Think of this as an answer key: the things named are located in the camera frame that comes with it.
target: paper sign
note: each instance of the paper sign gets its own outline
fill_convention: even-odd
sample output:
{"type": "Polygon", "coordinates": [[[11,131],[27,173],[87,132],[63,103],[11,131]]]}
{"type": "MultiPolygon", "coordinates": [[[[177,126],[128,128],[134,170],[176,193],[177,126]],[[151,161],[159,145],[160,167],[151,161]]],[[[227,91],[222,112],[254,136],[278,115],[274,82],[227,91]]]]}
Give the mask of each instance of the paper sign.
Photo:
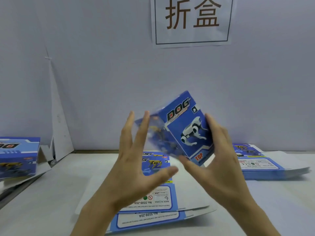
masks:
{"type": "Polygon", "coordinates": [[[154,48],[230,44],[233,0],[151,0],[154,48]]]}

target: white table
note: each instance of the white table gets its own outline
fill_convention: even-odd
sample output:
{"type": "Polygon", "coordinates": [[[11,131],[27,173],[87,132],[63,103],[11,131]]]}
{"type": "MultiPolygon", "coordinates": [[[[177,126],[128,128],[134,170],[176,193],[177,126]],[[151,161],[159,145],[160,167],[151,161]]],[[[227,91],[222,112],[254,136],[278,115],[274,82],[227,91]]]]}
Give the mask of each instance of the white table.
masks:
{"type": "MultiPolygon", "coordinates": [[[[77,216],[74,211],[96,167],[115,154],[70,154],[0,210],[0,235],[69,235],[77,216]]],[[[301,156],[311,168],[315,154],[301,156]]],[[[284,186],[315,211],[315,172],[295,181],[264,182],[277,190],[284,186]]],[[[121,235],[245,235],[221,206],[196,218],[163,226],[133,230],[121,235]]]]}

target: product label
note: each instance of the product label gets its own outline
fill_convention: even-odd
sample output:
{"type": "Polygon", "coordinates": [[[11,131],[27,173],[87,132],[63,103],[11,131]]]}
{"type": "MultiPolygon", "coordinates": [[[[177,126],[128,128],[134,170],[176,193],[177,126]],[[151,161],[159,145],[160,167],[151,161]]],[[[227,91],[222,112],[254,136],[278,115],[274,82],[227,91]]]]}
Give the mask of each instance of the product label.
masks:
{"type": "Polygon", "coordinates": [[[171,189],[159,186],[143,198],[123,208],[121,211],[134,210],[169,210],[172,207],[171,189]]]}
{"type": "Polygon", "coordinates": [[[253,159],[238,159],[238,162],[242,168],[242,170],[254,170],[254,169],[279,169],[274,163],[266,158],[253,158],[253,159]]]}
{"type": "Polygon", "coordinates": [[[125,228],[142,224],[150,224],[165,220],[177,219],[179,212],[150,212],[135,214],[118,214],[117,227],[125,228]]]}

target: robot dog image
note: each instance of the robot dog image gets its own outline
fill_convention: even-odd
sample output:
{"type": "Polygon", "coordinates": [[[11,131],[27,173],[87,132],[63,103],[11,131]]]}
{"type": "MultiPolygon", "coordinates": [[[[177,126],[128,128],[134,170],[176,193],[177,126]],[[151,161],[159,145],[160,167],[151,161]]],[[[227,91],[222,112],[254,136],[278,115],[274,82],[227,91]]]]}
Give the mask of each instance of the robot dog image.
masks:
{"type": "Polygon", "coordinates": [[[207,140],[207,138],[200,136],[200,134],[198,132],[200,129],[208,131],[207,129],[205,129],[201,126],[200,117],[195,117],[194,120],[187,127],[185,127],[185,129],[183,130],[183,132],[181,134],[181,141],[184,144],[186,144],[187,146],[193,146],[193,145],[196,145],[197,143],[196,142],[194,142],[194,143],[189,142],[187,140],[189,137],[195,136],[199,139],[207,140]]]}

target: blue box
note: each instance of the blue box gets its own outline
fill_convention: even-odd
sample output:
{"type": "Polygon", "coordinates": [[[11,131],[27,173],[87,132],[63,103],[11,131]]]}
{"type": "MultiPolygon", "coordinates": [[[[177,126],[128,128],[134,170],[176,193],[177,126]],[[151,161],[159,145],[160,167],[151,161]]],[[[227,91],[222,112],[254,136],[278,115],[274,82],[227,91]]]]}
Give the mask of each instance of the blue box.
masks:
{"type": "Polygon", "coordinates": [[[36,174],[40,138],[0,137],[0,179],[36,174]]]}
{"type": "Polygon", "coordinates": [[[199,166],[214,152],[210,128],[188,91],[151,114],[148,140],[163,153],[187,156],[199,166]]]}

